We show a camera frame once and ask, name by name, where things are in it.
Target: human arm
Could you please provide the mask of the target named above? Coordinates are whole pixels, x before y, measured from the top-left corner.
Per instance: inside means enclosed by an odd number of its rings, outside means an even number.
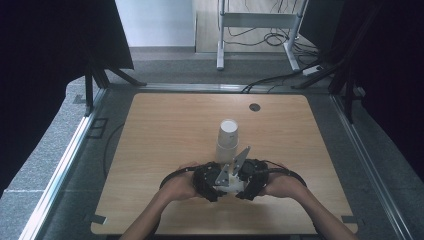
[[[296,178],[280,173],[271,173],[268,184],[260,195],[292,198],[297,201],[311,218],[315,227],[327,240],[358,239],[349,228],[328,211]]]
[[[197,165],[199,164],[192,162],[182,165],[178,169]],[[162,212],[169,203],[197,197],[198,194],[192,184],[192,176],[192,172],[186,172],[167,181],[165,185],[156,192],[144,211],[124,232],[121,240],[145,239],[159,222]]]

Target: wrist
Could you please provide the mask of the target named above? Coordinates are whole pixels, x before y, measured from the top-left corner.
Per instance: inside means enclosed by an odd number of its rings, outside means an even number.
[[[165,206],[174,201],[172,195],[164,188],[159,189],[159,191],[155,194],[154,198],[158,203]]]
[[[303,185],[297,186],[296,189],[293,191],[291,198],[296,200],[299,203],[303,203],[307,201],[310,198],[311,191]]]

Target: black strap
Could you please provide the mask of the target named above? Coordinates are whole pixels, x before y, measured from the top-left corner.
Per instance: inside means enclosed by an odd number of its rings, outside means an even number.
[[[194,171],[196,171],[197,168],[198,167],[186,167],[186,168],[182,168],[182,169],[179,169],[175,172],[170,173],[168,176],[166,176],[162,180],[159,189],[161,189],[163,187],[163,185],[165,185],[165,183],[168,182],[171,178],[174,178],[177,175],[180,175],[180,174],[185,173],[185,172],[194,172]]]
[[[287,175],[287,176],[290,176],[290,177],[294,177],[300,183],[302,183],[303,186],[308,187],[306,185],[305,180],[303,180],[303,178],[299,174],[297,174],[296,172],[293,172],[293,171],[291,171],[291,170],[289,170],[287,168],[270,168],[270,169],[265,170],[265,171],[267,171],[268,173],[282,173],[284,175]]]

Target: gray floor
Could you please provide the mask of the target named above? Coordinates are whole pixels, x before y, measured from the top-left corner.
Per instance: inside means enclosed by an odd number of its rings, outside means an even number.
[[[290,72],[284,55],[235,54],[227,56],[226,69],[215,69],[214,55],[196,54],[187,48],[132,49],[135,71],[127,73],[141,81],[178,84],[240,84]],[[134,94],[146,89],[134,88],[108,72],[112,84],[95,116],[99,122],[107,119],[104,133],[93,129],[85,138],[53,208],[38,239],[105,239],[90,231],[87,220],[95,212],[105,181],[105,174]],[[305,77],[287,80],[275,93],[287,92],[287,86]],[[330,153],[343,189],[359,224],[361,239],[398,239],[386,209],[359,161],[349,135],[326,87],[325,79],[304,94],[311,105],[319,129]],[[81,120],[84,107],[83,79],[72,82],[67,97],[45,137],[31,155],[22,171],[4,193],[0,201],[0,239],[18,239],[34,207],[43,193],[73,132]],[[412,236],[424,234],[424,186],[403,156],[379,126],[361,107],[354,105],[354,126],[361,136],[378,173],[399,207]]]

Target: white wall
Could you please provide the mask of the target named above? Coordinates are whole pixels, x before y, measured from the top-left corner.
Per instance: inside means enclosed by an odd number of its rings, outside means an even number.
[[[194,46],[192,0],[116,0],[128,45]]]

